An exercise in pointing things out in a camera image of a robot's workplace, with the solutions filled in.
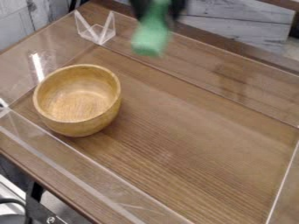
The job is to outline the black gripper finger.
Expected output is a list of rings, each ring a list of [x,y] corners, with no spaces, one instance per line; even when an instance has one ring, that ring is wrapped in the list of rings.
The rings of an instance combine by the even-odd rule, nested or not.
[[[188,0],[169,0],[168,3],[168,18],[176,20],[185,9]]]
[[[132,7],[134,18],[140,20],[142,15],[145,14],[150,0],[128,0],[128,1]]]

